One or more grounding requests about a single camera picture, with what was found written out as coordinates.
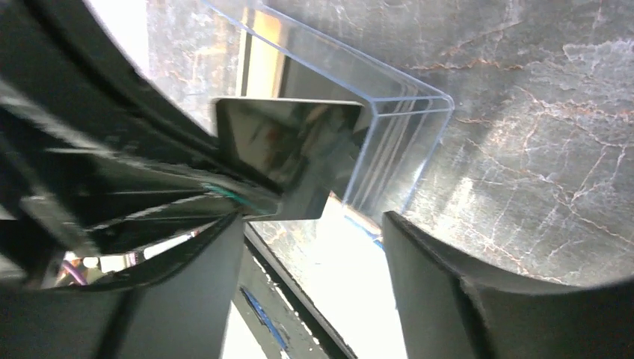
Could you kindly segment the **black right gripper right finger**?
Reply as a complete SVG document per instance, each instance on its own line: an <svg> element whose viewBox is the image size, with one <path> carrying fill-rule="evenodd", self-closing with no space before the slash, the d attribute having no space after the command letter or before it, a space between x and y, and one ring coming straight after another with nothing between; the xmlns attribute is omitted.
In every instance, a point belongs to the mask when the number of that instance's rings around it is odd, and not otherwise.
<svg viewBox="0 0 634 359"><path fill-rule="evenodd" d="M633 280L569 286L483 262L397 212L384 250L409 358L631 358Z"/></svg>

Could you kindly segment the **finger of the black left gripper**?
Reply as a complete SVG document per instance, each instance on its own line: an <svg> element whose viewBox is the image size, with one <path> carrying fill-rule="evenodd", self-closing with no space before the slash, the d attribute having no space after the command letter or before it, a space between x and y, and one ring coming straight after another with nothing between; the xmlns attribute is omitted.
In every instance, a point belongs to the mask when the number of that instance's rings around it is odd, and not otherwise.
<svg viewBox="0 0 634 359"><path fill-rule="evenodd" d="M119 254L282 191L138 75L82 1L1 3L1 257L43 287L65 251Z"/></svg>

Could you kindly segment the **clear acrylic card box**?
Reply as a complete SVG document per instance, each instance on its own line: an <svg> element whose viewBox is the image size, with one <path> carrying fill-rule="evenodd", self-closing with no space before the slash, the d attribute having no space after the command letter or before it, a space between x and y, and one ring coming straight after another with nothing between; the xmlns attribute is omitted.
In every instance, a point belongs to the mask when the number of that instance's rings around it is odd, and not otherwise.
<svg viewBox="0 0 634 359"><path fill-rule="evenodd" d="M452 98L261 1L211 1L244 36L242 90L214 108L221 146L289 188L279 219L335 194L380 222L405 212Z"/></svg>

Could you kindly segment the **black and yellow credit cards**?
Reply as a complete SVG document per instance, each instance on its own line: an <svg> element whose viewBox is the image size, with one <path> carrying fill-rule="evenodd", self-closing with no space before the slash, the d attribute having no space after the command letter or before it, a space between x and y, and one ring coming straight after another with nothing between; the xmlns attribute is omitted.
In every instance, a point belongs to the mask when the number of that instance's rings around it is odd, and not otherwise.
<svg viewBox="0 0 634 359"><path fill-rule="evenodd" d="M249 221L318 219L353 176L367 101L292 55L293 35L277 17L242 7L230 22L241 33L240 89L214 97L210 113L224 156L276 196L229 195Z"/></svg>

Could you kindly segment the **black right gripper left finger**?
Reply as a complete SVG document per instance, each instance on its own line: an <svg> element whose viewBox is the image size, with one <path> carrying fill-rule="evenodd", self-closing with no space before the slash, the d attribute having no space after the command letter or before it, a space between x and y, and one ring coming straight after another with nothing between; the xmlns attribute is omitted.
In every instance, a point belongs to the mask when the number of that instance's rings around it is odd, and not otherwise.
<svg viewBox="0 0 634 359"><path fill-rule="evenodd" d="M243 251L232 214L88 286L1 288L3 358L219 358Z"/></svg>

